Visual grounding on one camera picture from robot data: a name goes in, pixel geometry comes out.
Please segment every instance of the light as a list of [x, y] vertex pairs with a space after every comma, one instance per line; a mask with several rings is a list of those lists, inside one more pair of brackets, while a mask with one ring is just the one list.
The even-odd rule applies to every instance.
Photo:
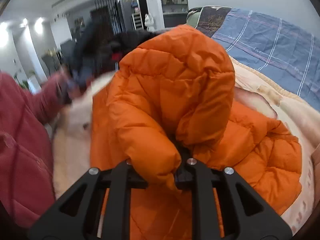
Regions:
[[6, 31], [7, 27], [8, 27], [7, 23], [0, 24], [0, 48], [3, 48], [8, 43], [9, 34]]
[[43, 18], [39, 18], [35, 23], [35, 30], [38, 34], [43, 33], [43, 26], [42, 26], [43, 21], [44, 21]]

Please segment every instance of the door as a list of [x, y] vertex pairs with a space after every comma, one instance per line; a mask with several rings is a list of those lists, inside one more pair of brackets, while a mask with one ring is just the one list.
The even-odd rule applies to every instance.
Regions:
[[144, 25], [146, 14], [149, 14], [147, 0], [139, 0], [140, 12], [142, 17], [143, 28], [146, 30], [147, 27]]

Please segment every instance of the triangular cutout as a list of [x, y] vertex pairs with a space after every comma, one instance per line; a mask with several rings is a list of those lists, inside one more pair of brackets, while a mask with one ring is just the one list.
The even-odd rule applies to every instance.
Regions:
[[247, 189], [240, 183], [236, 184], [236, 189], [241, 199], [244, 213], [247, 216], [252, 216], [263, 211], [263, 206], [247, 191]]
[[60, 212], [71, 217], [75, 217], [78, 213], [81, 200], [84, 196], [87, 185], [82, 185], [73, 195], [61, 206]]

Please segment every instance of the blue blanket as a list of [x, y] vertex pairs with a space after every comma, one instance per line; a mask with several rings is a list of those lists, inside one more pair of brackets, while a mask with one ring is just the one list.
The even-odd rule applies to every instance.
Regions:
[[212, 39], [320, 111], [320, 40], [314, 35], [281, 18], [233, 8]]

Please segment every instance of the beige blanket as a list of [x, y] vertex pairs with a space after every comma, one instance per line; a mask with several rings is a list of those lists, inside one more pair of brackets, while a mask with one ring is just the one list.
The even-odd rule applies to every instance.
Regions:
[[[236, 72], [235, 100], [266, 116], [283, 121], [302, 146], [302, 192], [282, 215], [295, 233], [312, 212], [314, 177], [311, 154], [320, 144], [320, 113], [261, 73], [231, 58]], [[84, 98], [64, 109], [53, 140], [53, 183], [58, 198], [90, 167], [92, 96], [112, 75], [95, 81]]]

